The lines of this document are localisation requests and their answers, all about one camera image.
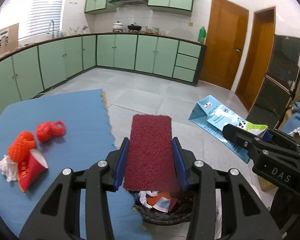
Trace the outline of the dark red scouring pad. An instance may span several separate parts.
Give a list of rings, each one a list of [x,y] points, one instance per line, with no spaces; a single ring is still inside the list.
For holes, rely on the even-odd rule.
[[[166,115],[133,116],[124,189],[179,190],[174,169],[171,122],[171,117]]]

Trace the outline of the orange foam fruit net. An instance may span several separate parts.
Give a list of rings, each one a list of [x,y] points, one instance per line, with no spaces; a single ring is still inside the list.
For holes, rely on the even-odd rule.
[[[26,159],[31,149],[35,149],[37,143],[34,136],[29,131],[22,131],[11,146],[7,148],[7,153],[10,159],[15,163],[20,163]]]

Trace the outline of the black trash bin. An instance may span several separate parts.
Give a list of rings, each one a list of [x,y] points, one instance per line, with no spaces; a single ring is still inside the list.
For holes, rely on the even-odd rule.
[[[191,220],[194,192],[158,192],[156,196],[142,196],[139,191],[129,191],[134,197],[134,208],[143,220],[154,225],[177,225]]]

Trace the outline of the window blinds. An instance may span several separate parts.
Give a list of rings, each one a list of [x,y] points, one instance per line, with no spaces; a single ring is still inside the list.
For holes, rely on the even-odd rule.
[[[24,40],[47,34],[49,23],[54,20],[55,32],[61,30],[64,0],[23,0],[24,15],[19,22],[18,38]]]

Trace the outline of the red plastic bag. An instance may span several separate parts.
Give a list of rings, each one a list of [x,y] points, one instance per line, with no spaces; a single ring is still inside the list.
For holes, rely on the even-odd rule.
[[[40,142],[47,142],[52,137],[62,137],[66,133],[65,124],[61,121],[44,122],[37,126],[36,137]]]

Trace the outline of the blue white paper cup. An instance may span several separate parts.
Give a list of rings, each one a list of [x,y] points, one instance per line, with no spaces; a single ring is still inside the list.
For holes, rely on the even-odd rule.
[[[161,197],[154,205],[153,208],[160,212],[168,213],[171,200],[165,197]]]

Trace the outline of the white cooking pot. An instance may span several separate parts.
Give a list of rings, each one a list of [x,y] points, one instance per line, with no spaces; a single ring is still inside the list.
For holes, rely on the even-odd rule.
[[[123,24],[119,21],[115,22],[112,26],[112,30],[113,30],[114,33],[123,32]]]

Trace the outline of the red festive paper cup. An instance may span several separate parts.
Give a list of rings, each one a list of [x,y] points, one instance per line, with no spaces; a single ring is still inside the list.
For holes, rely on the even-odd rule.
[[[26,192],[31,184],[48,169],[47,161],[37,149],[31,149],[29,155],[18,166],[17,179],[22,192]]]

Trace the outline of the green bottle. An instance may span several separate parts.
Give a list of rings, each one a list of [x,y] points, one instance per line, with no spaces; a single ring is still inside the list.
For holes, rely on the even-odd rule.
[[[199,34],[198,34],[198,42],[200,43],[204,43],[206,38],[206,29],[204,26],[202,26],[199,30]]]

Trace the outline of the brown cardboard board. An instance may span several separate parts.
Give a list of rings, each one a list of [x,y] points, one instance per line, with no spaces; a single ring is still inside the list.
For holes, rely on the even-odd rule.
[[[19,47],[18,31],[18,23],[0,30],[0,58]]]

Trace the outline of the black wok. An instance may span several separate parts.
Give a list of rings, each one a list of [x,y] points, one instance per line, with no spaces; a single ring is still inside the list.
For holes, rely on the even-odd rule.
[[[127,25],[127,28],[130,33],[139,33],[141,31],[142,26],[136,23],[131,23]]]

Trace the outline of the white tissue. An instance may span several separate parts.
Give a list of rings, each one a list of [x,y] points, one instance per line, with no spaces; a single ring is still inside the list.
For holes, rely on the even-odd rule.
[[[0,161],[1,174],[6,177],[8,183],[17,181],[17,167],[18,164],[13,162],[7,155],[4,155],[3,159]]]

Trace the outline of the black glass cabinet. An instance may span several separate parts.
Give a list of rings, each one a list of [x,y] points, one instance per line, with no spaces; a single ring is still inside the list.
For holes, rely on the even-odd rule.
[[[275,35],[270,62],[247,120],[278,128],[300,81],[300,37]]]

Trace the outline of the blue scalloped table mat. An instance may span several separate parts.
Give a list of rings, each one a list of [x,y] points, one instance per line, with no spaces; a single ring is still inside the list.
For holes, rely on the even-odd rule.
[[[22,192],[18,180],[8,183],[0,171],[0,239],[20,239],[21,230],[44,193],[65,169],[83,171],[106,159],[114,147],[100,90],[86,90],[24,100],[7,106],[0,115],[0,161],[8,155],[22,131],[33,134],[35,149],[45,157],[48,169]],[[44,122],[61,121],[66,133],[40,142],[37,126]],[[141,216],[132,209],[134,198],[121,186],[107,192],[108,209],[114,239],[150,239],[142,229]],[[86,238],[85,190],[81,191],[79,210],[80,239]]]

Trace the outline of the green lower kitchen cabinets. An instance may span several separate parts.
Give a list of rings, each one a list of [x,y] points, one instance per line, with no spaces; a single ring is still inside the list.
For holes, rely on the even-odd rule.
[[[195,86],[206,46],[150,34],[84,34],[25,46],[0,58],[0,115],[15,102],[89,70],[111,68]]]

